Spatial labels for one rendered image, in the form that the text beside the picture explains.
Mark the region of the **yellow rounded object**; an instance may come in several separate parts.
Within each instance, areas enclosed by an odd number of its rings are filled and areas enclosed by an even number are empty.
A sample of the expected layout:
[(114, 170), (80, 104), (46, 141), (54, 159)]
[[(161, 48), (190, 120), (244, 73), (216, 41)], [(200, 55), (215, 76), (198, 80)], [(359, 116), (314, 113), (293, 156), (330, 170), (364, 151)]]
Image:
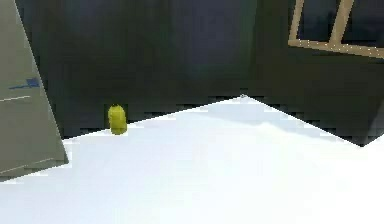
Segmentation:
[(127, 131), (126, 113), (122, 106), (114, 104), (108, 109), (108, 122), (114, 135), (121, 135)]

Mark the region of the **wooden framed window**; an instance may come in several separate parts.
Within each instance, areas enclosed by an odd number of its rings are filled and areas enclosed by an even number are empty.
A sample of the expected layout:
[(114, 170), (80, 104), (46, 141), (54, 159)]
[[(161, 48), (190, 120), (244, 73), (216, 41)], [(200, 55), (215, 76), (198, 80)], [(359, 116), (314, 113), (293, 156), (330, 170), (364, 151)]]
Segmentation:
[(355, 0), (340, 0), (340, 4), (336, 13), (334, 25), (329, 40), (327, 42), (301, 40), (298, 39), (299, 23), (302, 17), (302, 11), (305, 0), (295, 0), (295, 8), (293, 11), (288, 45), (291, 47), (307, 48), (312, 50), (322, 50), (334, 53), (343, 53), (371, 58), (384, 59), (384, 48), (373, 46), (349, 45), (342, 44), (344, 32), (350, 12)]

